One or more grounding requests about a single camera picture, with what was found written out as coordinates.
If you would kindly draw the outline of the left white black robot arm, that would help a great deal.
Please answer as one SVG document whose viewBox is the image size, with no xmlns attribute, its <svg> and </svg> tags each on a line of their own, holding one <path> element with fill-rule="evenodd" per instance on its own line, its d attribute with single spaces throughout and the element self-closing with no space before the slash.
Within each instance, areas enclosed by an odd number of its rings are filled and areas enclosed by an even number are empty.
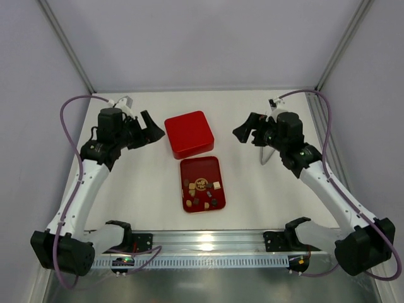
<svg viewBox="0 0 404 303">
<path fill-rule="evenodd" d="M 85 276 L 95 257 L 108 251 L 132 251 L 130 223 L 110 220 L 91 234 L 85 225 L 98 191 L 123 149 L 133 150 L 160 140 L 164 131 L 148 111 L 137 117 L 118 108 L 102 109 L 90 139 L 81 147 L 79 169 L 68 195 L 45 231 L 35 231 L 31 246 L 43 268 Z"/>
</svg>

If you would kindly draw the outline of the red box lid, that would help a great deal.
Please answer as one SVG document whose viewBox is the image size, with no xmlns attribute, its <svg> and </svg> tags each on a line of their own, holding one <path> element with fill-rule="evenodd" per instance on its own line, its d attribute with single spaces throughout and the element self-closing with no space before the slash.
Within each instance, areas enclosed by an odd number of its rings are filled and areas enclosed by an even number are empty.
<svg viewBox="0 0 404 303">
<path fill-rule="evenodd" d="M 170 146 L 190 144 L 203 144 L 215 142 L 210 125 L 201 110 L 171 117 L 165 120 L 165 129 Z"/>
</svg>

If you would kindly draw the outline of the metal serving tongs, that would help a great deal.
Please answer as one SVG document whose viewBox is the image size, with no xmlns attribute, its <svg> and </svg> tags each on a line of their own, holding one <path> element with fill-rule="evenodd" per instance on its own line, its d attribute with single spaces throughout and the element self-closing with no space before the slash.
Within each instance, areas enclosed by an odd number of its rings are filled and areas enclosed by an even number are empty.
<svg viewBox="0 0 404 303">
<path fill-rule="evenodd" d="M 266 165 L 269 159 L 274 154 L 275 150 L 273 148 L 269 148 L 268 153 L 265 153 L 265 147 L 261 147 L 259 150 L 259 162 L 261 165 Z"/>
</svg>

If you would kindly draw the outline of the red compartment chocolate box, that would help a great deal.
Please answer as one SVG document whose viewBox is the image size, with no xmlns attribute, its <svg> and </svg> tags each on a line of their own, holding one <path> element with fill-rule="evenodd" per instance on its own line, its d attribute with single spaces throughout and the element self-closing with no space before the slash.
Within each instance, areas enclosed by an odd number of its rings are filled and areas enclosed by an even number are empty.
<svg viewBox="0 0 404 303">
<path fill-rule="evenodd" d="M 177 160 L 181 160 L 184 158 L 189 158 L 195 155 L 209 152 L 214 149 L 214 146 L 215 144 L 213 141 L 199 145 L 186 142 L 185 145 L 173 145 L 171 146 L 171 148 L 174 158 Z"/>
</svg>

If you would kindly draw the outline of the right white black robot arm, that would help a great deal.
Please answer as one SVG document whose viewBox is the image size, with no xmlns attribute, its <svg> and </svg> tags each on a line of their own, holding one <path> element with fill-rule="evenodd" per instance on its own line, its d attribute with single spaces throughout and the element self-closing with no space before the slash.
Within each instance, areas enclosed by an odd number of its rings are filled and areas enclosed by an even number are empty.
<svg viewBox="0 0 404 303">
<path fill-rule="evenodd" d="M 351 276 L 366 273 L 390 258 L 396 259 L 396 273 L 401 273 L 402 264 L 393 245 L 394 224 L 388 218 L 378 219 L 334 178 L 325 157 L 306 143 L 303 123 L 296 113 L 266 116 L 252 112 L 232 133 L 241 143 L 252 136 L 253 145 L 278 151 L 283 166 L 315 193 L 339 226 L 333 230 L 312 220 L 295 220 L 291 231 L 298 242 L 333 255 Z"/>
</svg>

